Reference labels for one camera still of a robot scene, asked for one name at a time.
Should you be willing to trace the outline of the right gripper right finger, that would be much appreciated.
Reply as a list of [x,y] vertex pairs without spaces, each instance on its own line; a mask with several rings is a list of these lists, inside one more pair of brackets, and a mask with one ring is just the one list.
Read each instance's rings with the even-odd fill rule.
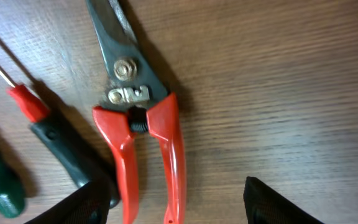
[[323,224],[256,177],[244,187],[248,224]]

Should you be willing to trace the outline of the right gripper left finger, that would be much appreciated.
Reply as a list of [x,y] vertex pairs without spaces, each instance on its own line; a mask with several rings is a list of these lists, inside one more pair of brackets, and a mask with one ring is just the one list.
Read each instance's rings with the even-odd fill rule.
[[106,224],[110,198],[109,184],[94,180],[25,224]]

